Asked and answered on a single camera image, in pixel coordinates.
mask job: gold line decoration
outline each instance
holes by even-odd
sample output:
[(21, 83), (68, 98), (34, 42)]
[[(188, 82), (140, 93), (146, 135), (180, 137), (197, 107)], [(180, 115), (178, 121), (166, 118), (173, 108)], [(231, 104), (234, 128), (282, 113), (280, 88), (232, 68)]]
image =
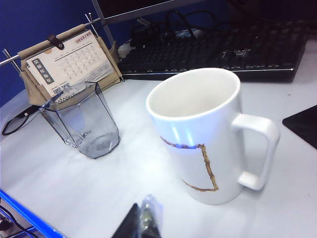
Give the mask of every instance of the gold line decoration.
[(188, 145), (180, 145), (180, 144), (173, 144), (173, 143), (170, 143), (168, 142), (167, 140), (165, 140), (164, 138), (161, 137), (161, 139), (168, 145), (170, 146), (173, 146), (175, 148), (178, 148), (178, 149), (191, 149), (191, 150), (194, 150), (194, 149), (201, 149), (202, 151), (202, 154), (203, 154), (203, 158), (204, 158), (204, 163), (205, 163), (205, 166), (206, 166), (206, 169), (207, 169), (207, 172), (208, 172), (208, 175), (210, 177), (210, 180), (212, 182), (212, 185), (213, 185), (213, 189), (211, 188), (198, 188), (198, 187), (195, 187), (195, 186), (192, 186), (190, 184), (188, 184), (187, 182), (185, 182), (184, 180), (182, 180), (187, 186), (190, 186), (191, 188), (193, 188), (194, 190), (197, 190), (197, 191), (200, 191), (200, 192), (206, 192), (206, 191), (211, 191), (211, 192), (215, 192), (217, 190), (219, 190), (219, 187), (217, 186), (217, 183), (216, 183), (216, 179), (214, 177), (214, 174), (212, 173), (212, 170), (211, 170), (211, 167), (210, 167), (210, 160), (208, 158), (208, 155), (207, 155), (207, 152), (206, 152), (206, 147), (205, 147), (205, 144), (197, 144), (197, 145), (194, 145), (194, 146), (188, 146)]

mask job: blue light strip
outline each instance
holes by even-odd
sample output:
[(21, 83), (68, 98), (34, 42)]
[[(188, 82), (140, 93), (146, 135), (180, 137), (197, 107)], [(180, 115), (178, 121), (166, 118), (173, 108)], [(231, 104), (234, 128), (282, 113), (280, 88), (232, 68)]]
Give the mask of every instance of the blue light strip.
[(20, 203), (15, 201), (12, 197), (0, 190), (0, 197), (6, 201), (12, 208), (14, 208), (21, 216), (23, 216), (28, 222), (30, 222), (39, 232), (48, 238), (64, 238), (60, 232), (50, 227), (47, 223), (42, 221), (31, 211), (26, 209)]

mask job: mug rim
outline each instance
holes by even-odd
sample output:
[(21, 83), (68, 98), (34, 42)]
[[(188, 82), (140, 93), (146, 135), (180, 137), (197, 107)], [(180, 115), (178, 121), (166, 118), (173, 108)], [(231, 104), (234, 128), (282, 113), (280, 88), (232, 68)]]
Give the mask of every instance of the mug rim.
[[(152, 95), (154, 94), (154, 92), (157, 91), (162, 85), (165, 85), (165, 84), (169, 83), (169, 81), (172, 81), (172, 80), (174, 80), (174, 79), (176, 79), (178, 77), (181, 77), (181, 76), (183, 76), (185, 74), (194, 73), (196, 71), (223, 71), (225, 73), (231, 74), (232, 77), (235, 80), (235, 83), (236, 83), (237, 87), (236, 87), (235, 91), (233, 92), (233, 94), (227, 100), (225, 100), (223, 103), (221, 103), (217, 107), (214, 107), (214, 108), (212, 108), (210, 110), (207, 110), (207, 111), (204, 111), (202, 113), (197, 113), (197, 114), (193, 114), (193, 115), (190, 115), (190, 116), (184, 116), (184, 117), (168, 117), (168, 116), (163, 116), (163, 115), (157, 114), (151, 109), (151, 107), (150, 107), (150, 99), (151, 99)], [(239, 77), (235, 73), (231, 72), (230, 70), (227, 70), (227, 69), (224, 69), (224, 68), (197, 68), (197, 69), (193, 69), (193, 70), (189, 70), (189, 71), (186, 71), (186, 72), (182, 72), (182, 73), (176, 74), (176, 75), (164, 80), (163, 82), (161, 82), (157, 86), (155, 86), (152, 89), (152, 91), (147, 96), (146, 108), (147, 108), (147, 111), (149, 112), (150, 115), (152, 115), (152, 116), (154, 116), (154, 117), (156, 117), (158, 119), (161, 119), (161, 120), (180, 121), (180, 120), (196, 119), (196, 118), (208, 115), (210, 113), (216, 112), (216, 111), (220, 110), (221, 108), (225, 107), (226, 105), (228, 105), (230, 102), (232, 102), (237, 97), (237, 95), (238, 95), (238, 93), (240, 91), (240, 86), (241, 86), (241, 81), (240, 81)]]

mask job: mug handle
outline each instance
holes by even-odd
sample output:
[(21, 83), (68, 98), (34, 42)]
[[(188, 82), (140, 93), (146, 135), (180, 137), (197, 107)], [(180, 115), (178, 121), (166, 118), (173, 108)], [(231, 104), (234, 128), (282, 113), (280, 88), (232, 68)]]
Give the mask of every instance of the mug handle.
[(267, 151), (264, 166), (260, 176), (243, 171), (238, 178), (238, 183), (251, 188), (260, 190), (267, 181), (269, 169), (272, 164), (274, 152), (280, 138), (277, 126), (267, 118), (240, 114), (232, 122), (233, 130), (249, 129), (259, 132), (267, 139)]

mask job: black mouse pad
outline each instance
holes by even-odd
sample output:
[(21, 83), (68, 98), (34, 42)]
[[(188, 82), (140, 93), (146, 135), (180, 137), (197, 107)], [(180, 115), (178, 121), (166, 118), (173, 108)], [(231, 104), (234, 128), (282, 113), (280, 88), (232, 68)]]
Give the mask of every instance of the black mouse pad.
[(283, 124), (317, 149), (317, 105), (285, 118)]

